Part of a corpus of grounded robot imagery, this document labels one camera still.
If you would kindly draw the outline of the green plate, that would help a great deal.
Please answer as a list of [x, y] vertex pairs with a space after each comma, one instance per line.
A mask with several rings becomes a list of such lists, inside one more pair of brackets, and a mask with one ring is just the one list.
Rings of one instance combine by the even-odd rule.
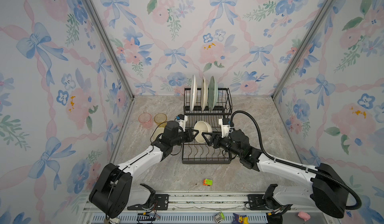
[[218, 83], [214, 76], [211, 76], [209, 89], [208, 89], [208, 105], [209, 111], [213, 111], [218, 100], [219, 90]]

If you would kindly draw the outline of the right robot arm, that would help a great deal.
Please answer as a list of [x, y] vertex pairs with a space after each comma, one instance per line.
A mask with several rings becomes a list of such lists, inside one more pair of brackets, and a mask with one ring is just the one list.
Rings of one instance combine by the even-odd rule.
[[347, 209], [348, 191], [341, 185], [342, 179], [327, 165], [306, 166], [277, 158], [268, 158], [260, 149], [249, 144], [249, 138], [241, 131], [220, 134], [203, 133], [209, 146], [220, 148], [237, 156], [249, 170], [270, 173], [295, 182], [295, 187], [271, 184], [263, 197], [249, 202], [253, 210], [269, 209], [273, 215], [283, 213], [293, 205], [316, 207], [328, 216], [341, 219]]

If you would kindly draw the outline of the pink toy pig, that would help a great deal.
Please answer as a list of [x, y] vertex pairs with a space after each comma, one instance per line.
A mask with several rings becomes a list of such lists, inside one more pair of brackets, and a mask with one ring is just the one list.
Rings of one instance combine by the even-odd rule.
[[307, 222], [311, 216], [306, 212], [299, 212], [298, 217], [301, 218], [304, 222]]

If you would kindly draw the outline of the beige small object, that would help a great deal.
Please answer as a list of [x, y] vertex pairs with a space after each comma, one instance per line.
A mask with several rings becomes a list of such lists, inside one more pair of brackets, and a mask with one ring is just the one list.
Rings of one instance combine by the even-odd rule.
[[120, 219], [119, 218], [105, 218], [104, 219], [104, 224], [119, 224], [120, 223]]

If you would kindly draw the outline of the pink transparent cup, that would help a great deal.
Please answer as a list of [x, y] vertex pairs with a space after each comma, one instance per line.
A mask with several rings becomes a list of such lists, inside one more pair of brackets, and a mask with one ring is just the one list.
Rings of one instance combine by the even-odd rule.
[[152, 115], [149, 113], [141, 114], [138, 121], [144, 129], [150, 129], [153, 126]]

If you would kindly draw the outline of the yellow transparent cup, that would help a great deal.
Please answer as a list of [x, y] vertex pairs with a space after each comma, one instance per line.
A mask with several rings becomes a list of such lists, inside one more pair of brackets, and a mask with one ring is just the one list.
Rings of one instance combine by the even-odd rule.
[[159, 113], [155, 115], [154, 121], [158, 127], [164, 128], [167, 125], [168, 117], [164, 113]]

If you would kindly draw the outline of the white plate with blue rim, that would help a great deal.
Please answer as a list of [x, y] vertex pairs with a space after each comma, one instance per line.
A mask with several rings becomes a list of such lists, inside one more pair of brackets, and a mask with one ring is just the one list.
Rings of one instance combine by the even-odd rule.
[[190, 91], [190, 111], [193, 112], [195, 105], [196, 105], [196, 100], [197, 100], [197, 78], [195, 75], [192, 76], [192, 85], [191, 85], [191, 91]]

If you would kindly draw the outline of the cream plate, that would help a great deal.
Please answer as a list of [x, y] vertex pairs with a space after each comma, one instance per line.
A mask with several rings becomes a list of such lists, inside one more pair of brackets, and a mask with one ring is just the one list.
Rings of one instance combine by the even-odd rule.
[[202, 79], [201, 87], [201, 109], [202, 112], [205, 111], [205, 108], [208, 106], [208, 82], [205, 77]]

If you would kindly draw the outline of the small colourful toy cube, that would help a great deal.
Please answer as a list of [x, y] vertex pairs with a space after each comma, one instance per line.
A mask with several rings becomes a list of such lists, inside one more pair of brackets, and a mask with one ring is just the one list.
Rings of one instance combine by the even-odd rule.
[[203, 185], [204, 186], [212, 186], [213, 185], [213, 181], [210, 180], [210, 179], [204, 179], [203, 180]]

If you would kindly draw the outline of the cream ceramic bowl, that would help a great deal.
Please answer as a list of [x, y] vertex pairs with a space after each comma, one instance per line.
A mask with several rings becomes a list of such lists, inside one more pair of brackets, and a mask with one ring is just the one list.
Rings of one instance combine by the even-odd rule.
[[156, 140], [156, 138], [164, 132], [164, 127], [157, 127], [156, 130], [151, 135], [150, 141], [151, 143]]
[[203, 144], [206, 142], [204, 137], [203, 137], [203, 133], [212, 133], [213, 132], [211, 125], [207, 122], [204, 122], [204, 121], [196, 122], [196, 124], [194, 126], [194, 130], [199, 131], [199, 133], [195, 137], [195, 140], [196, 140], [196, 142], [198, 142], [200, 144]]

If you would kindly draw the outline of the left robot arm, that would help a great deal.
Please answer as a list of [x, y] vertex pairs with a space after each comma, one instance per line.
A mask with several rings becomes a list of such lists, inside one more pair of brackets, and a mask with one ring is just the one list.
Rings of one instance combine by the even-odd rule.
[[103, 168], [89, 201], [106, 215], [106, 219], [116, 218], [127, 207], [153, 208], [156, 191], [145, 184], [133, 187], [133, 181], [168, 157], [174, 146], [190, 143], [198, 134], [198, 130], [185, 129], [177, 121], [167, 122], [163, 133], [144, 152], [119, 165], [109, 163]]

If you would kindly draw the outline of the purple yellow toy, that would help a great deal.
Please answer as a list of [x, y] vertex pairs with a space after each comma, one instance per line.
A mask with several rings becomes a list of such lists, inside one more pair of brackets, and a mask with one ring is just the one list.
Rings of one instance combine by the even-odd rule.
[[233, 213], [233, 215], [234, 219], [232, 221], [232, 224], [249, 224], [249, 218], [247, 217], [247, 215], [239, 215], [235, 213]]

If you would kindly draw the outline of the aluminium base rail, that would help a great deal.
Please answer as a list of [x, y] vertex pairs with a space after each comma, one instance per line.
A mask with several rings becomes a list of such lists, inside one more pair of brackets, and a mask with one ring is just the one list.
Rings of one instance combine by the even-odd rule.
[[[305, 206], [292, 206], [282, 216], [271, 218], [267, 210], [252, 211], [249, 196], [260, 197], [261, 193], [226, 192], [161, 192], [160, 203], [153, 211], [124, 209], [118, 215], [120, 224], [216, 224], [214, 216], [223, 212], [225, 220], [220, 224], [231, 224], [234, 215], [247, 215], [249, 224], [340, 224], [341, 221], [323, 214], [320, 210]], [[299, 212], [311, 218], [304, 222]]]

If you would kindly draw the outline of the green white small box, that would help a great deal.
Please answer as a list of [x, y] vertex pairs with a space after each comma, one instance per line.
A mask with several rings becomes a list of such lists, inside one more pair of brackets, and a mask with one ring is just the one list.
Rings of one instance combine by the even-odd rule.
[[223, 212], [219, 212], [218, 214], [216, 214], [214, 216], [214, 221], [215, 221], [216, 224], [220, 224], [224, 220], [225, 220], [225, 215], [224, 215]]

